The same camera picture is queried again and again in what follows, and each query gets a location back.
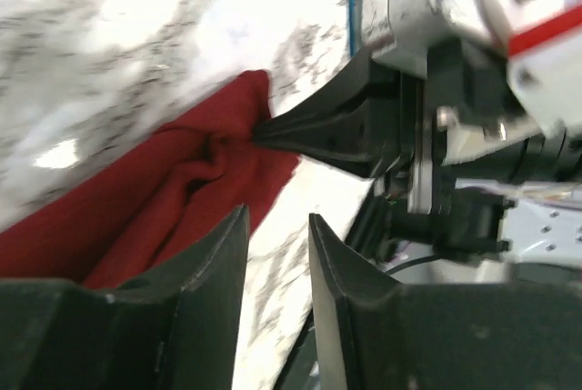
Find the red cloth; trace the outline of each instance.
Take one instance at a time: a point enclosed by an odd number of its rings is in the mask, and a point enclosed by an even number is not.
[[[0,276],[117,286],[207,234],[236,205],[254,230],[297,164],[250,142],[269,81],[245,72],[96,176],[0,234]]]

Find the white marble surface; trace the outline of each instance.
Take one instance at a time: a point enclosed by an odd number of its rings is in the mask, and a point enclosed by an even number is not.
[[[0,230],[245,69],[281,113],[346,61],[345,0],[0,0]],[[310,301],[306,221],[366,183],[303,161],[252,237],[235,389],[268,389]]]

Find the red fabric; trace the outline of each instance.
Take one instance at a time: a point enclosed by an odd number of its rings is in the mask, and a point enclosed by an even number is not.
[[[250,142],[268,77],[245,72],[98,175],[0,234],[0,276],[117,286],[207,234],[236,205],[254,230],[297,164]]]

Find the red stripe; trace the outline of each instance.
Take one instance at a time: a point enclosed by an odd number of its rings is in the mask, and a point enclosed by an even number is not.
[[[507,53],[509,56],[522,54],[548,40],[582,26],[582,4],[565,11],[545,23],[532,28],[525,33],[516,35],[509,41]]]

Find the blue cable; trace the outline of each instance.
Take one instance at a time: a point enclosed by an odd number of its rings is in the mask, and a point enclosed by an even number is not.
[[[349,55],[354,56],[357,51],[356,43],[356,0],[347,0],[347,40]]]

